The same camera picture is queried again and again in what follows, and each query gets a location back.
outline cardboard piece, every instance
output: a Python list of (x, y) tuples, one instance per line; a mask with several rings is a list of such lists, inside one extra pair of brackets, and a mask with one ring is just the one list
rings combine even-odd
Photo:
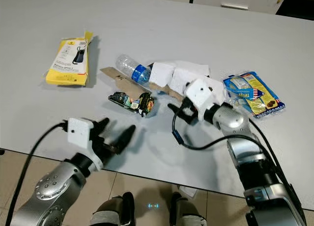
[[(140, 97), (141, 94), (145, 92), (150, 92), (149, 90), (145, 89), (144, 87), (140, 86), (136, 82), (134, 82), (131, 78), (128, 78), (123, 73), (119, 72), (113, 67), (102, 68), (100, 69), (103, 73), (107, 76), (111, 77), (115, 80), (116, 86), (121, 90), (121, 92), (126, 93), (131, 98), (137, 99)], [(167, 93), (168, 95), (176, 98), (179, 101), (183, 100), (183, 96), (178, 94), (177, 92), (171, 90), (168, 85), (165, 87), (160, 87), (154, 83), (149, 83), (149, 88), (151, 90), (158, 90)]]

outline blue bottle label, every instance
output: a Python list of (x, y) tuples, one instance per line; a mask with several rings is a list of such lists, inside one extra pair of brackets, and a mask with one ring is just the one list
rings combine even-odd
[(139, 64), (139, 65), (135, 68), (135, 70), (134, 70), (134, 72), (133, 72), (133, 74), (132, 74), (132, 77), (131, 77), (132, 80), (138, 82), (139, 78), (141, 77), (142, 73), (143, 73), (145, 70), (146, 70), (146, 68), (145, 68), (143, 65)]

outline food wrapper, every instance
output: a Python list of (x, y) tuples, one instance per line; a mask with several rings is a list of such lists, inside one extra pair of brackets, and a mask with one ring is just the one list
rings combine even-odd
[(256, 118), (285, 108), (285, 104), (256, 72), (231, 75), (223, 82), (228, 91), (229, 102), (232, 105), (242, 105)]
[(85, 85), (88, 80), (88, 44), (93, 33), (84, 37), (62, 39), (46, 82), (55, 85)]
[(150, 93), (143, 93), (137, 100), (133, 100), (124, 92), (115, 92), (108, 99), (131, 112), (140, 114), (142, 117), (146, 117), (154, 106), (154, 98), (151, 97)]

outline plastic bottle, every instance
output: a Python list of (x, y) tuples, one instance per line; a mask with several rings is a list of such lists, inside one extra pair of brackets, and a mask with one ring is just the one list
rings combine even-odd
[(119, 71), (129, 76), (135, 82), (148, 86), (151, 69), (144, 67), (129, 56), (122, 54), (117, 58), (116, 66)]

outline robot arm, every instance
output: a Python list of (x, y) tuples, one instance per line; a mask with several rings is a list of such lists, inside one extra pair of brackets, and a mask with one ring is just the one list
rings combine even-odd
[(68, 141), (80, 147), (70, 160), (65, 159), (51, 173), (43, 176), (35, 186), (31, 198), (16, 212), (12, 226), (60, 226), (70, 206), (79, 197), (86, 178), (102, 169), (104, 162), (120, 154), (130, 141), (135, 126), (125, 130), (118, 141), (107, 145), (98, 136), (109, 119), (92, 122), (69, 119)]
[[(197, 109), (199, 120), (210, 122), (225, 136), (245, 135), (258, 141), (250, 130), (248, 117), (228, 104), (214, 104), (212, 92), (202, 80), (189, 84), (185, 95)], [(230, 138), (227, 146), (245, 189), (247, 204), (252, 207), (246, 215), (248, 225), (305, 226), (301, 203), (291, 185), (279, 182), (270, 155), (246, 139)]]

